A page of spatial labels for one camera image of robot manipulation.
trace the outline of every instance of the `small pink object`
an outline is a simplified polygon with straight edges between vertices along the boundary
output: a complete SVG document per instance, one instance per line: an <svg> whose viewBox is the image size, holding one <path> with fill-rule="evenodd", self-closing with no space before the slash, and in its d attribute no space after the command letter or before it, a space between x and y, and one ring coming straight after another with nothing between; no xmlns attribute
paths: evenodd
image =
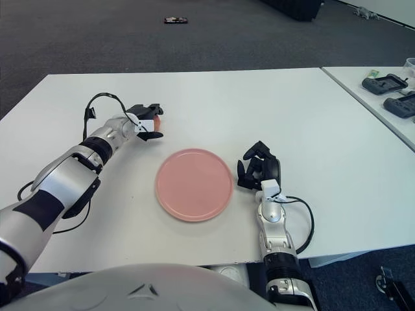
<svg viewBox="0 0 415 311"><path fill-rule="evenodd" d="M229 204L233 177L225 162L203 149L185 149L169 156L156 177L156 195L171 215L201 222Z"/></svg>

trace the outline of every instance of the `smartphone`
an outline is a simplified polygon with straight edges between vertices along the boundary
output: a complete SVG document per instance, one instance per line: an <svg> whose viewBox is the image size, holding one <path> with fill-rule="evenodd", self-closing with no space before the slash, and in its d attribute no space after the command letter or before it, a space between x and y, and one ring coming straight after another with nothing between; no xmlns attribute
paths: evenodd
<svg viewBox="0 0 415 311"><path fill-rule="evenodd" d="M164 19L165 24L187 24L186 17L166 17Z"/></svg>

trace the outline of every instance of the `white wall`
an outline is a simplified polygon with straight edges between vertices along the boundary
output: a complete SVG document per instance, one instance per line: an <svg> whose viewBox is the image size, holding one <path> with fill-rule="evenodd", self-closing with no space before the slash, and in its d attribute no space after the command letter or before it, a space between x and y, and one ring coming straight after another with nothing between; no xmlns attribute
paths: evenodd
<svg viewBox="0 0 415 311"><path fill-rule="evenodd" d="M415 27L415 0L343 0Z"/></svg>

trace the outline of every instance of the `cable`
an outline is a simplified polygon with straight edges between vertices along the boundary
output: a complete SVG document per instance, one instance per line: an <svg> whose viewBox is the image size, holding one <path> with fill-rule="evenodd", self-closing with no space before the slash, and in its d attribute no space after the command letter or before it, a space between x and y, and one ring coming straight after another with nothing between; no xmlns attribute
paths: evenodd
<svg viewBox="0 0 415 311"><path fill-rule="evenodd" d="M23 193L23 191L30 185L32 185L34 182L34 180L32 180L30 183L27 183L26 185L24 185L22 188L20 188L19 192L18 192L18 200L21 201L21 194Z"/></svg>
<svg viewBox="0 0 415 311"><path fill-rule="evenodd" d="M85 114L84 114L84 132L82 133L82 140L84 141L85 139L86 139L86 137L87 137L87 131L86 131L86 128L87 128L87 122L88 122L88 120L90 119L90 117L89 117L89 107L91 106L91 104L92 104L92 102L95 100L95 99L97 99L98 97L103 97L103 96L105 96L105 97L110 97L110 98L113 98L113 99L115 99L116 101L118 101L118 103L120 104L120 106L121 106L121 109L123 110L123 113L125 114L125 116L127 117L127 119L128 120L130 120L131 121L131 123L132 124L134 124L135 126L139 126L137 123L135 123L129 116L128 116L128 114L127 114L127 111L126 111L126 109L125 109L125 106L124 106L124 104L123 104L123 102L121 102L121 100L117 97L117 95L114 95L114 94L111 94L111 93L98 93L98 94L96 94L93 98L91 98L91 100L88 102L88 105L86 105L86 108L85 108Z"/></svg>
<svg viewBox="0 0 415 311"><path fill-rule="evenodd" d="M76 226L74 226L74 227L72 227L72 228L69 228L69 229L65 229L65 230L60 230L60 231L55 231L54 233L52 233L53 235L57 235L58 233L64 233L64 232L68 232L68 231L72 231L72 230L74 230L74 229L76 229L77 227L79 227L80 225L82 225L84 222L85 222L85 220L88 218L88 215L89 215L89 211L91 210L91 200L89 201L89 203L88 203L88 210L86 211L86 215L85 215L85 217L84 217L84 219L83 219L83 221L81 221L79 224L77 224Z"/></svg>
<svg viewBox="0 0 415 311"><path fill-rule="evenodd" d="M286 196L286 198L293 199L294 201L288 201L288 202L274 201L274 202L280 203L280 204L290 204L290 203L295 203L295 202L301 202L301 203L303 203L307 207L307 209L309 210L309 214L310 214L310 219L311 219L311 229L310 229L310 233L309 233L309 235L307 237L307 240L305 240L305 242L303 243L303 245L301 245L296 250L296 253L298 255L298 254L302 253L307 248L307 246L311 242L311 239L313 238L313 235L314 235L314 216L313 216L313 212L312 212L310 206L303 199L297 198L296 196Z"/></svg>

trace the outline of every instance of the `gray carpet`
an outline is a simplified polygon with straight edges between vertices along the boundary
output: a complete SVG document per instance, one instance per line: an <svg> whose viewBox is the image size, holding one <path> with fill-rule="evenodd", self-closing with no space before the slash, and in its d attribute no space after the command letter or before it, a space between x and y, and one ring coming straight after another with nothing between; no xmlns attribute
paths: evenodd
<svg viewBox="0 0 415 311"><path fill-rule="evenodd" d="M403 65L415 32L328 0L300 23L259 0L1 0L0 118L50 73ZM164 25L185 16L188 25ZM322 310L397 310L374 286L382 264L415 293L415 247L310 269ZM262 266L251 266L263 286ZM32 286L23 295L38 289Z"/></svg>

